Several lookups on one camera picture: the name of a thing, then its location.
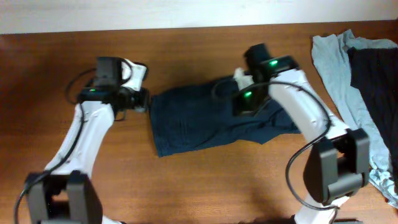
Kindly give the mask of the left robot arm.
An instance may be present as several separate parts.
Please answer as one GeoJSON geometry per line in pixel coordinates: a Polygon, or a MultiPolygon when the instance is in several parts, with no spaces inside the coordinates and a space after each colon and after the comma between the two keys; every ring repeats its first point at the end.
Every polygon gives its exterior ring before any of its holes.
{"type": "Polygon", "coordinates": [[[43,172],[31,172],[25,180],[20,198],[27,200],[31,223],[113,223],[91,183],[93,165],[117,113],[144,113],[149,100],[145,88],[82,89],[62,146],[43,172]]]}

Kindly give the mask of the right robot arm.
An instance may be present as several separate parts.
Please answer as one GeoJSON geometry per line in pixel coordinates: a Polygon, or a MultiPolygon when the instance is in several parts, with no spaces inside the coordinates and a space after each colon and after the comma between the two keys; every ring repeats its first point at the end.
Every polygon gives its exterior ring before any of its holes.
{"type": "Polygon", "coordinates": [[[308,196],[301,199],[294,193],[300,210],[269,223],[338,223],[340,207],[369,182],[368,135],[361,128],[352,130],[329,110],[293,57],[272,57],[264,44],[257,44],[244,58],[248,71],[238,78],[234,115],[255,116],[271,100],[285,110],[307,141],[289,159],[286,177],[293,161],[310,150],[303,171],[308,196]]]}

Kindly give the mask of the navy blue shorts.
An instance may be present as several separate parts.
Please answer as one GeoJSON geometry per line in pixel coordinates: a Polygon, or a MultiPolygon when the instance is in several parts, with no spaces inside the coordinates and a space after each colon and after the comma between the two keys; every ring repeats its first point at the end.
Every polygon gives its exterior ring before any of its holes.
{"type": "Polygon", "coordinates": [[[181,86],[154,95],[150,123],[159,157],[197,151],[245,140],[264,144],[282,134],[300,131],[284,109],[271,101],[259,115],[234,116],[231,101],[216,101],[236,92],[232,77],[181,86]]]}

